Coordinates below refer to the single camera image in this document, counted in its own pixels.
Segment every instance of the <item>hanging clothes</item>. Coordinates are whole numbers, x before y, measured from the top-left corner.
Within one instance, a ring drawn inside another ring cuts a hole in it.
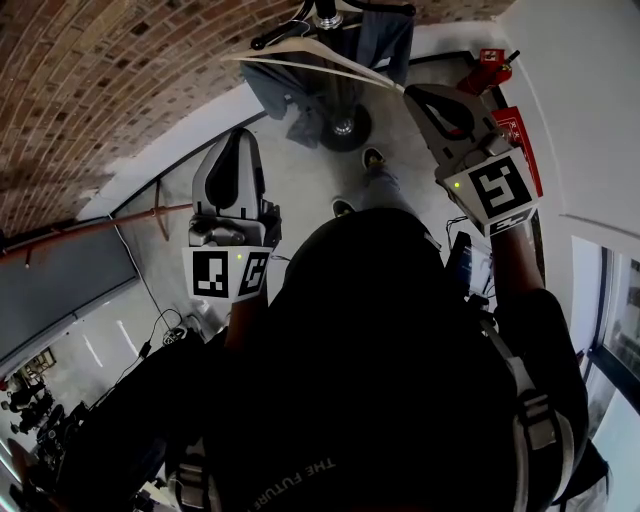
[[[344,26],[362,21],[361,27],[343,30],[342,45],[332,48],[340,55],[358,64],[375,67],[382,59],[390,58],[388,74],[397,83],[406,80],[413,38],[413,18],[402,14],[374,13],[346,16]],[[308,31],[308,25],[299,26],[285,34],[284,38],[300,36]],[[279,60],[300,62],[324,67],[323,59],[303,52],[278,54]],[[303,68],[280,64],[243,62],[240,66],[247,83],[274,119],[282,119],[287,112],[287,97],[296,103],[300,116],[287,132],[287,138],[304,146],[315,148],[320,140],[322,127],[335,112],[336,98],[332,96],[326,76]],[[362,95],[362,84],[350,82],[342,108],[353,111]]]

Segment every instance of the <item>person's leg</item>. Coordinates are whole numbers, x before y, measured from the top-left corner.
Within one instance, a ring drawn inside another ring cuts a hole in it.
[[[356,210],[373,208],[396,208],[417,217],[400,192],[397,178],[389,172],[382,154],[374,148],[367,148],[362,155],[366,169],[363,188],[356,196]]]

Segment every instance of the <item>forearm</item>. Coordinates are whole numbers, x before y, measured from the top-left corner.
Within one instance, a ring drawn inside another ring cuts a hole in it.
[[[267,282],[265,279],[260,295],[242,302],[236,302],[231,306],[231,317],[229,318],[225,347],[232,351],[242,351],[249,333],[266,312],[268,306]]]
[[[498,304],[544,288],[524,224],[491,237]]]

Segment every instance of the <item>black and white square marker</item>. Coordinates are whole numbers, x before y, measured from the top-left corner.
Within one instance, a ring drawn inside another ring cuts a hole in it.
[[[240,283],[238,297],[260,291],[264,276],[267,274],[267,262],[269,253],[251,252],[247,258],[247,266],[244,268],[244,275]]]
[[[489,220],[531,201],[527,185],[510,156],[470,172]]]
[[[531,215],[531,208],[524,210],[523,212],[516,213],[511,217],[496,222],[495,224],[491,224],[489,227],[489,235],[495,235],[496,233],[500,233],[505,229],[515,226],[516,224],[520,224],[527,220],[529,215]]]
[[[193,252],[193,294],[229,298],[229,261],[227,252]]]

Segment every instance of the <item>gray panel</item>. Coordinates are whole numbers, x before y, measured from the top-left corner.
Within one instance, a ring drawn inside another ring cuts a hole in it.
[[[0,361],[63,317],[135,279],[115,229],[98,231],[0,265]]]

